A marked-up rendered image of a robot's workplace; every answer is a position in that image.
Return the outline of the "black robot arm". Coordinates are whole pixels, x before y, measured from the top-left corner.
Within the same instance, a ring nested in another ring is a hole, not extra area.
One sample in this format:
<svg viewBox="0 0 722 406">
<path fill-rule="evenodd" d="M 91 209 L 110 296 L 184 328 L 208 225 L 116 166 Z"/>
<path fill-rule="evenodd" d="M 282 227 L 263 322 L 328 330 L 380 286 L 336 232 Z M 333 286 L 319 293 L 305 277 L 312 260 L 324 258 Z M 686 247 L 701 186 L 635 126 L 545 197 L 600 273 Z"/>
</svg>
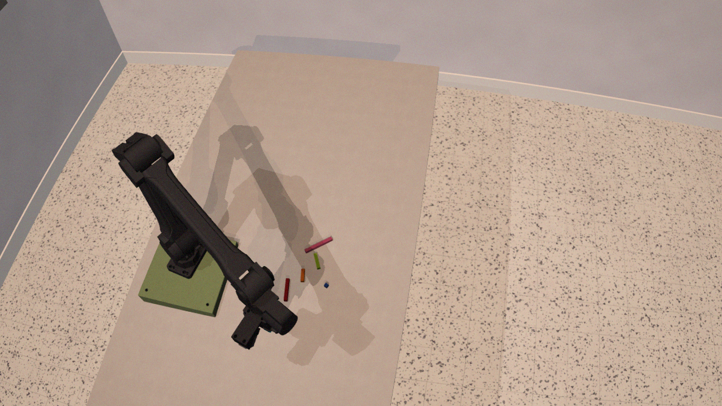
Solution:
<svg viewBox="0 0 722 406">
<path fill-rule="evenodd" d="M 160 245 L 171 258 L 168 270 L 191 279 L 208 251 L 236 290 L 245 305 L 245 316 L 231 336 L 238 345 L 248 350 L 254 347 L 259 326 L 286 335 L 296 325 L 296 314 L 271 291 L 272 272 L 234 246 L 175 177 L 168 165 L 174 153 L 159 135 L 135 132 L 112 152 L 157 218 Z"/>
</svg>

